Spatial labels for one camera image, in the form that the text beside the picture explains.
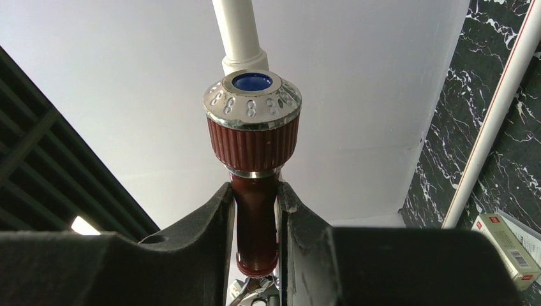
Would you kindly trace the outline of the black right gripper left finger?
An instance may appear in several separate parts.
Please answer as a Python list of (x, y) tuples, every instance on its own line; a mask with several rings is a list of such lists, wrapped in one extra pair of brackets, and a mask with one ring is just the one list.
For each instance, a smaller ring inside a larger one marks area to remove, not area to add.
[(1, 233), (2, 305), (224, 305), (233, 192), (141, 242), (118, 233)]

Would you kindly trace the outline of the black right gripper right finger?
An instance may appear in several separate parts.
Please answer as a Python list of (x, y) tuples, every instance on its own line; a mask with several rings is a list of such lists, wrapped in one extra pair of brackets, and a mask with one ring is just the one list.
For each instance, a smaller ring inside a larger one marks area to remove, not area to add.
[(278, 205), (282, 305), (522, 305), (480, 233), (331, 226), (285, 182)]

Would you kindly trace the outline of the dark red water faucet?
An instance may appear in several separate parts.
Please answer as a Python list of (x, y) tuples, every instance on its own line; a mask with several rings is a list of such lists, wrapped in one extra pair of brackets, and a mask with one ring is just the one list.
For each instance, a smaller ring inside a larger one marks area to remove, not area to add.
[(302, 94), (275, 73), (243, 69), (208, 88), (204, 110), (237, 206), (237, 267), (249, 277), (268, 276), (279, 260), (274, 203), (296, 148)]

